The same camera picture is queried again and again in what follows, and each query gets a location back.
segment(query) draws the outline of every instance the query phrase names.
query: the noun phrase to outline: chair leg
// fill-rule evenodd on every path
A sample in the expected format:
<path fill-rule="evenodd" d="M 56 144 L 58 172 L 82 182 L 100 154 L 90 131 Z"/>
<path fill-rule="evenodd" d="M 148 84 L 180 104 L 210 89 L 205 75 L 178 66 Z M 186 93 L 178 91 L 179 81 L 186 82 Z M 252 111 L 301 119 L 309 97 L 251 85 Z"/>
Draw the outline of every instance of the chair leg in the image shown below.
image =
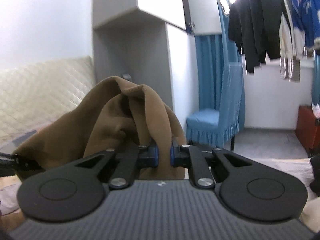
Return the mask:
<path fill-rule="evenodd" d="M 235 148 L 235 135 L 231 138 L 231 148 L 230 148 L 230 150 L 233 152 L 234 148 Z"/>

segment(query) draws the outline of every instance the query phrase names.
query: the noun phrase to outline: wardrobe door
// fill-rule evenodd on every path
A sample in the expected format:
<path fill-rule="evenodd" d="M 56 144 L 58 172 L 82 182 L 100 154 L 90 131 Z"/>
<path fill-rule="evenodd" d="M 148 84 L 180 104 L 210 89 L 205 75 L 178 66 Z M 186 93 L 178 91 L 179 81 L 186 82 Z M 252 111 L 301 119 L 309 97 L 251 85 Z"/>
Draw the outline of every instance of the wardrobe door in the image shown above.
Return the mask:
<path fill-rule="evenodd" d="M 188 0 L 195 35 L 221 34 L 217 0 Z"/>
<path fill-rule="evenodd" d="M 137 0 L 138 8 L 182 29 L 186 28 L 182 0 Z"/>
<path fill-rule="evenodd" d="M 192 35 L 166 24 L 173 111 L 186 132 L 186 118 L 199 110 L 196 43 Z"/>

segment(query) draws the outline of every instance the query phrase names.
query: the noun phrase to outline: hanging clothes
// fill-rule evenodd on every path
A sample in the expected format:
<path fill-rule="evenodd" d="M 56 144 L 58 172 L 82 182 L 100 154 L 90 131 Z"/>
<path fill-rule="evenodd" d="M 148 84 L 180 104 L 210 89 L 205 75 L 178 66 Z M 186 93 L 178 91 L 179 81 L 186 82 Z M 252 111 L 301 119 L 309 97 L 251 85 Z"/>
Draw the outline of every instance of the hanging clothes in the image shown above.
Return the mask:
<path fill-rule="evenodd" d="M 293 26 L 291 0 L 281 0 L 282 18 L 280 37 L 280 75 L 289 81 L 300 81 L 300 58 L 304 47 L 304 33 Z"/>
<path fill-rule="evenodd" d="M 320 0 L 292 0 L 293 25 L 305 32 L 305 46 L 320 48 Z"/>
<path fill-rule="evenodd" d="M 229 39 L 245 54 L 247 72 L 270 59 L 280 58 L 279 0 L 236 0 L 230 6 Z"/>

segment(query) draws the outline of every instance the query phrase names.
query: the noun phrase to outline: blue curtain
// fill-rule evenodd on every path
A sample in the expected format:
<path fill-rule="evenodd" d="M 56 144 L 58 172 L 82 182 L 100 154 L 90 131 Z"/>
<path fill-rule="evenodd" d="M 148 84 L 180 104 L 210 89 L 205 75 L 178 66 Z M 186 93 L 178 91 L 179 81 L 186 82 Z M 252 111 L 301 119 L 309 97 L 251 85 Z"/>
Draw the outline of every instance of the blue curtain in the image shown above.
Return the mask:
<path fill-rule="evenodd" d="M 320 104 L 320 55 L 315 55 L 315 68 L 313 74 L 312 86 L 312 102 L 317 105 Z"/>
<path fill-rule="evenodd" d="M 199 78 L 199 108 L 219 110 L 223 69 L 230 62 L 242 62 L 236 44 L 228 38 L 229 18 L 218 3 L 222 34 L 196 36 Z M 239 130 L 244 128 L 245 95 L 242 87 Z"/>

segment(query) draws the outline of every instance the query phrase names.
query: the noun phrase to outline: brown fabric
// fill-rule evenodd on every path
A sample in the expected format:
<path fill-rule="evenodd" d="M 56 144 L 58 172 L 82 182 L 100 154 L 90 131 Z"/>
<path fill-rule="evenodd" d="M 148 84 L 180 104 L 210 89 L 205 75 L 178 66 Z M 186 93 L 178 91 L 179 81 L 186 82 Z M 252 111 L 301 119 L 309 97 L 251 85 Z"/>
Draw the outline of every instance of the brown fabric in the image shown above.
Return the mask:
<path fill-rule="evenodd" d="M 146 169 L 143 179 L 183 179 L 184 169 L 170 166 L 171 137 L 186 139 L 172 110 L 147 85 L 120 77 L 97 84 L 73 111 L 34 134 L 14 152 L 52 169 L 107 148 L 149 144 L 159 147 L 159 166 Z M 21 179 L 34 172 L 18 172 Z"/>
<path fill-rule="evenodd" d="M 25 221 L 21 209 L 4 215 L 0 219 L 0 227 L 7 233 L 11 232 Z"/>

